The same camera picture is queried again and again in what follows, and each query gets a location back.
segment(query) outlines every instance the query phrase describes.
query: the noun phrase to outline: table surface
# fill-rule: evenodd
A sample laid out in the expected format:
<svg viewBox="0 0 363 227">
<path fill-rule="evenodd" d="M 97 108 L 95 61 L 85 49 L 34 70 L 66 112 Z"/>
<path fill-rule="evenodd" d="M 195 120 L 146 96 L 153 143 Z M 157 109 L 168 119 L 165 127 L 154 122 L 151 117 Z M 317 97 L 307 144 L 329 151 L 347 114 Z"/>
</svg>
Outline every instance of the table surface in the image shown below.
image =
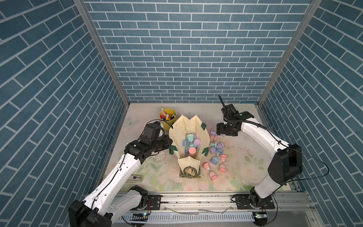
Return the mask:
<svg viewBox="0 0 363 227">
<path fill-rule="evenodd" d="M 234 104 L 239 112 L 248 111 L 261 122 L 254 104 Z M 216 124 L 223 122 L 221 104 L 131 104 L 125 121 L 121 127 L 115 148 L 108 162 L 105 176 L 110 173 L 121 158 L 127 143 L 137 139 L 142 133 L 145 124 L 158 119 L 161 108 L 171 108 L 177 112 L 177 117 L 183 114 L 189 119 L 194 115 L 210 128 L 216 128 Z M 249 191 L 258 184 L 266 175 L 267 167 L 271 162 L 268 153 L 254 139 L 245 133 L 239 133 L 237 137 L 218 136 L 217 142 L 225 145 L 224 154 L 228 156 L 225 167 L 226 173 L 219 172 L 218 164 L 210 165 L 218 178 L 212 181 L 207 172 L 201 167 L 200 179 L 180 178 L 180 167 L 175 155 L 170 155 L 168 150 L 160 152 L 156 156 L 147 158 L 142 166 L 133 174 L 142 175 L 143 182 L 137 185 L 148 191 Z M 214 155 L 208 154 L 201 159 L 201 165 L 212 159 Z M 126 183 L 121 191 L 128 191 L 136 183 Z M 290 190 L 289 185 L 281 190 Z"/>
</svg>

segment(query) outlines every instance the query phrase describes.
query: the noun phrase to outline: cloth bag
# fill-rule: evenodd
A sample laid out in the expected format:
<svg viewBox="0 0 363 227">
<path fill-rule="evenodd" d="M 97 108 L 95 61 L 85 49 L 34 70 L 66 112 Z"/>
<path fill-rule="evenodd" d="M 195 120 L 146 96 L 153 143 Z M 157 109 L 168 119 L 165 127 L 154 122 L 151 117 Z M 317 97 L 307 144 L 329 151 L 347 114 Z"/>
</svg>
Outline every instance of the cloth bag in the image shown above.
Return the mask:
<svg viewBox="0 0 363 227">
<path fill-rule="evenodd" d="M 197 115 L 191 119 L 181 115 L 173 124 L 173 128 L 169 130 L 169 137 L 173 140 L 173 143 L 169 148 L 169 153 L 177 156 L 182 171 L 186 167 L 191 166 L 198 172 L 200 159 L 203 155 L 208 155 L 210 138 L 206 127 L 205 123 L 203 123 Z M 196 150 L 194 158 L 186 155 L 186 147 L 182 145 L 182 142 L 186 139 L 187 135 L 192 133 L 195 133 L 197 138 L 200 139 L 200 145 Z"/>
</svg>

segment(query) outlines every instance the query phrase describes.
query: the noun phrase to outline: blue brick wall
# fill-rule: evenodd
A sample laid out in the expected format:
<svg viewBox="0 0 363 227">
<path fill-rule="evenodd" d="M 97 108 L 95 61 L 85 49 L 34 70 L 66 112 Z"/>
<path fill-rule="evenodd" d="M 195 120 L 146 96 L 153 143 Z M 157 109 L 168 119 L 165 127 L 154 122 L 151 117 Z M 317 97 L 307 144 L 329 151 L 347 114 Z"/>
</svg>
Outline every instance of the blue brick wall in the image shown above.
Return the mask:
<svg viewBox="0 0 363 227">
<path fill-rule="evenodd" d="M 256 103 L 310 0 L 86 0 L 131 102 Z"/>
<path fill-rule="evenodd" d="M 0 226 L 67 226 L 125 108 L 72 0 L 0 1 Z"/>
<path fill-rule="evenodd" d="M 363 221 L 363 1 L 323 0 L 263 110 L 281 138 L 330 168 L 300 181 L 325 226 Z M 326 173 L 304 160 L 301 177 Z"/>
</svg>

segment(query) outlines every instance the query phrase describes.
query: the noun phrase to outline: yellow cup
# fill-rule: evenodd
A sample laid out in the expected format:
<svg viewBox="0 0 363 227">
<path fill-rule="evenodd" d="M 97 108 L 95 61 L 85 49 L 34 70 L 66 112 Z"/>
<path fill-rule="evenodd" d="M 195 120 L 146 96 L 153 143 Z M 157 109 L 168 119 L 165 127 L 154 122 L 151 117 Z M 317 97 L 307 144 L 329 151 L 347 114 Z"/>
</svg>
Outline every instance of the yellow cup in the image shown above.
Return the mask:
<svg viewBox="0 0 363 227">
<path fill-rule="evenodd" d="M 169 114 L 170 116 L 172 116 L 172 115 L 174 115 L 175 114 L 175 117 L 174 117 L 174 119 L 173 120 L 169 120 L 169 121 L 167 121 L 169 124 L 173 124 L 175 121 L 176 121 L 176 112 L 175 112 L 175 110 L 173 110 L 173 109 L 164 109 L 163 111 L 160 111 L 160 115 L 159 115 L 159 117 L 161 117 L 161 115 L 163 115 L 163 113 L 164 112 L 166 112 L 167 114 Z M 165 121 L 160 121 L 162 124 L 163 124 L 163 126 L 164 126 L 164 130 L 165 131 L 169 131 L 169 129 L 170 129 L 170 125 L 168 124 L 168 123 L 166 123 Z"/>
</svg>

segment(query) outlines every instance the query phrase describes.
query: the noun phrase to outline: white robotic arm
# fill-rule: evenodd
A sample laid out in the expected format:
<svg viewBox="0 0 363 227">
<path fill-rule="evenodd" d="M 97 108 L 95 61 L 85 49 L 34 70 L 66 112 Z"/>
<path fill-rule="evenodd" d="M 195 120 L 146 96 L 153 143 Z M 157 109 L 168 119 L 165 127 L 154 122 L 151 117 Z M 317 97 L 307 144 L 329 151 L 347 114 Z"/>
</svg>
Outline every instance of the white robotic arm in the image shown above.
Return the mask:
<svg viewBox="0 0 363 227">
<path fill-rule="evenodd" d="M 147 190 L 134 186 L 126 195 L 114 200 L 130 175 L 152 152 L 168 149 L 172 140 L 164 134 L 159 122 L 147 124 L 138 140 L 127 144 L 125 154 L 102 183 L 82 202 L 75 200 L 69 207 L 71 227 L 110 227 L 128 210 L 146 207 Z"/>
<path fill-rule="evenodd" d="M 250 203 L 253 207 L 263 206 L 269 197 L 288 180 L 302 172 L 301 148 L 297 144 L 290 145 L 286 141 L 261 125 L 249 112 L 239 113 L 233 106 L 223 105 L 224 123 L 217 124 L 217 134 L 238 136 L 239 131 L 250 135 L 272 157 L 267 176 L 250 191 Z"/>
</svg>

